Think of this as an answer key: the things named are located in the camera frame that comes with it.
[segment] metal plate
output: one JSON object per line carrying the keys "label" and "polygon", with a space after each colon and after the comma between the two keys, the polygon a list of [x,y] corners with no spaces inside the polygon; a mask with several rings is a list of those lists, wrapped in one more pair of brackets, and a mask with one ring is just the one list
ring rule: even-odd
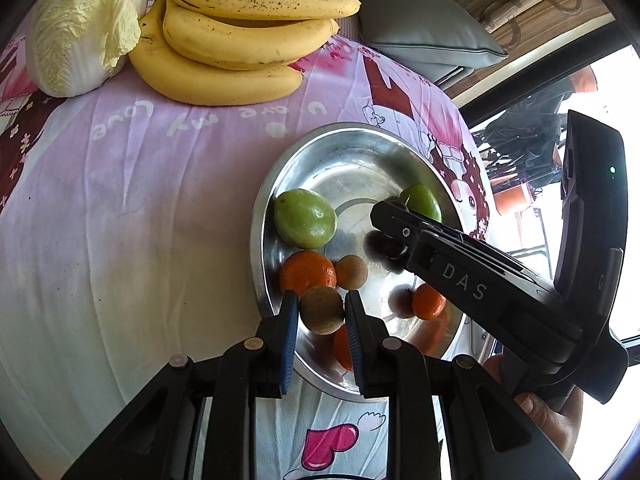
{"label": "metal plate", "polygon": [[[338,215],[334,238],[319,252],[333,261],[346,254],[357,254],[366,261],[369,279],[360,294],[367,314],[384,319],[393,336],[414,343],[424,338],[430,328],[433,330],[434,322],[403,317],[394,302],[403,290],[415,288],[422,281],[403,269],[385,269],[372,261],[364,248],[364,237],[373,230],[369,221],[372,205],[397,196],[416,183],[425,184],[434,192],[443,222],[460,229],[453,197],[438,173],[411,146],[385,130],[360,123],[328,124],[287,150],[269,172],[254,206],[250,256],[261,315],[278,313],[282,301],[278,272],[284,260],[298,250],[278,235],[273,202],[280,193],[301,187],[324,196]],[[444,338],[430,353],[434,357],[451,357],[447,354],[462,330],[462,312],[450,303],[446,308],[449,323]],[[358,392],[353,373],[335,360],[332,343],[332,335],[313,334],[300,322],[295,370],[331,396],[366,402]]]}

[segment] person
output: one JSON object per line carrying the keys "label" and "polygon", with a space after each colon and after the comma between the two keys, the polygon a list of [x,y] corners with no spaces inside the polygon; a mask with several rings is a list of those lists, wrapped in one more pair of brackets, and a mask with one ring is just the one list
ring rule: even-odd
{"label": "person", "polygon": [[[482,365],[499,383],[500,359],[502,354],[495,355]],[[547,403],[532,393],[519,394],[514,399],[522,411],[549,437],[562,455],[569,460],[574,453],[575,443],[582,421],[582,405],[584,394],[580,388],[574,388],[566,400],[560,413],[553,411]]]}

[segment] screw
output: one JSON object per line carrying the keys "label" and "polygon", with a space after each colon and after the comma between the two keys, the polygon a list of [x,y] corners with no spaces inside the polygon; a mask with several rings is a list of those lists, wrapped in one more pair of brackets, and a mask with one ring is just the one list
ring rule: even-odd
{"label": "screw", "polygon": [[189,358],[185,354],[175,354],[169,358],[169,364],[173,368],[184,368],[189,363]]}
{"label": "screw", "polygon": [[397,337],[387,337],[382,342],[382,346],[387,350],[398,350],[402,346],[402,341]]}
{"label": "screw", "polygon": [[259,350],[264,345],[264,341],[259,337],[250,337],[244,342],[244,347],[247,350]]}
{"label": "screw", "polygon": [[465,370],[471,370],[471,368],[476,364],[475,359],[464,354],[457,356],[455,361],[460,368],[464,368]]}

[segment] green fruit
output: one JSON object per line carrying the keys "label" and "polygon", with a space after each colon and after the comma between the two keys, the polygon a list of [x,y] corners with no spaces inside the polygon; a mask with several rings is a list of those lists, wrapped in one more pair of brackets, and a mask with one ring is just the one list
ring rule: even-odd
{"label": "green fruit", "polygon": [[277,197],[274,216],[280,236],[300,249],[319,249],[331,240],[338,225],[331,204],[306,189],[289,189]]}
{"label": "green fruit", "polygon": [[400,200],[411,211],[420,213],[437,222],[442,222],[442,211],[431,189],[423,184],[408,187],[400,194]]}

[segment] brown round fruit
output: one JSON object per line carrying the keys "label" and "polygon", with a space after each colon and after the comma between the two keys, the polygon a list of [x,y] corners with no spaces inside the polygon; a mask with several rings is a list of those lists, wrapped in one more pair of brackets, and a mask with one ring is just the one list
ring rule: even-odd
{"label": "brown round fruit", "polygon": [[319,335],[328,335],[340,328],[344,321],[342,297],[334,288],[316,285],[300,299],[300,319]]}
{"label": "brown round fruit", "polygon": [[367,281],[369,269],[361,257],[348,254],[335,266],[335,277],[343,289],[357,290]]}

